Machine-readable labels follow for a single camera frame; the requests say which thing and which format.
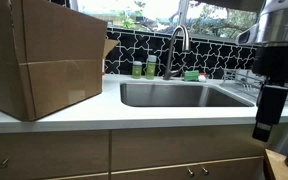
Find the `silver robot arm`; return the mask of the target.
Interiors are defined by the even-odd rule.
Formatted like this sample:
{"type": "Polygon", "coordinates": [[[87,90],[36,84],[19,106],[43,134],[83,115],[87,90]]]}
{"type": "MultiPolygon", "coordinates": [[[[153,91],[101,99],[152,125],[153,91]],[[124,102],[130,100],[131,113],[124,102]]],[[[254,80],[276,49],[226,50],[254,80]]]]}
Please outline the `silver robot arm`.
{"type": "Polygon", "coordinates": [[[258,46],[252,72],[265,80],[256,101],[252,137],[267,142],[288,96],[288,0],[265,0],[257,22],[240,33],[236,43],[258,46]]]}

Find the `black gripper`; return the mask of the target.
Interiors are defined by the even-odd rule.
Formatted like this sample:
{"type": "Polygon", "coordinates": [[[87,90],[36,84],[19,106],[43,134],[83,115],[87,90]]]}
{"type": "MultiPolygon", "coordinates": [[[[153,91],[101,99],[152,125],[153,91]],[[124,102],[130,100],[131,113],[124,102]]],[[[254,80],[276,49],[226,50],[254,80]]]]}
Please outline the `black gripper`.
{"type": "MultiPolygon", "coordinates": [[[[259,47],[252,72],[276,80],[288,79],[288,46],[259,47]]],[[[263,84],[257,99],[256,123],[252,137],[267,142],[272,127],[280,121],[288,88],[263,84]]]]}

